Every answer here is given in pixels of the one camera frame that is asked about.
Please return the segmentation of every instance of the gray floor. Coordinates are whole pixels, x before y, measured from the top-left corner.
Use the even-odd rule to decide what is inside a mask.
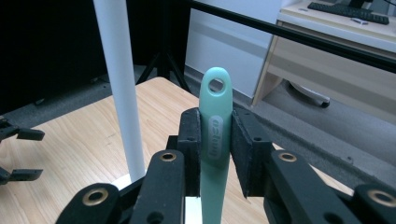
[[[135,67],[136,80],[144,66]],[[200,78],[186,69],[186,81],[198,96]],[[5,114],[15,124],[34,127],[111,95],[106,77]],[[396,126],[331,100],[328,108],[283,82],[256,106],[236,94],[235,106],[254,112],[275,143],[302,155],[325,173],[354,188],[386,183],[396,188]]]

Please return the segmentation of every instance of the mint green wrench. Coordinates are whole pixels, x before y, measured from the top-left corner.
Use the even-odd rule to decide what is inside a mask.
[[[222,83],[220,91],[212,91],[212,80]],[[230,163],[231,115],[233,87],[223,68],[214,67],[201,83],[199,110],[201,113],[201,204],[204,224],[220,224]]]

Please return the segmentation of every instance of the keyboard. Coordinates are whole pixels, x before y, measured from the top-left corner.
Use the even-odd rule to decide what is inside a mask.
[[[334,4],[332,6],[324,5],[321,3],[311,3],[308,8],[317,11],[328,12],[339,16],[345,16],[349,18],[359,18],[363,21],[371,21],[375,23],[380,23],[384,25],[389,24],[389,18],[386,16],[379,16],[372,14],[372,10],[364,8],[348,7],[340,4]]]

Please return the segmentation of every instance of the black rod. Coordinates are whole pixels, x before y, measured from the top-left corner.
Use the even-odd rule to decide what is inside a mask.
[[[365,63],[372,67],[383,69],[391,73],[396,73],[395,59],[373,54],[360,49],[354,49],[350,46],[334,43],[332,41],[312,35],[307,35],[285,27],[274,25],[269,22],[260,21],[248,16],[234,13],[219,7],[212,7],[210,5],[196,1],[187,1],[187,3],[190,4],[191,8],[203,11],[205,13],[218,16],[229,21],[234,21],[248,27],[270,33],[272,35],[278,35],[297,43],[304,44],[315,49],[320,49],[359,63]]]

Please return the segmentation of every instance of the desk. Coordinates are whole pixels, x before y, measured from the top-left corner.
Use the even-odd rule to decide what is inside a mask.
[[[168,135],[178,134],[181,113],[198,106],[198,99],[161,77],[137,85],[136,94],[147,167],[151,156],[165,148]],[[13,137],[0,145],[3,168],[44,169],[36,181],[0,186],[2,223],[54,223],[81,189],[128,174],[111,96],[36,128],[46,133],[41,142]],[[319,174],[329,185],[351,193]],[[222,223],[267,223],[262,198],[243,197],[232,162]]]
[[[282,8],[277,24],[396,58],[396,18],[390,17],[389,25],[359,25],[347,17],[307,9],[309,3]],[[281,78],[396,124],[396,74],[274,36],[253,104]]]

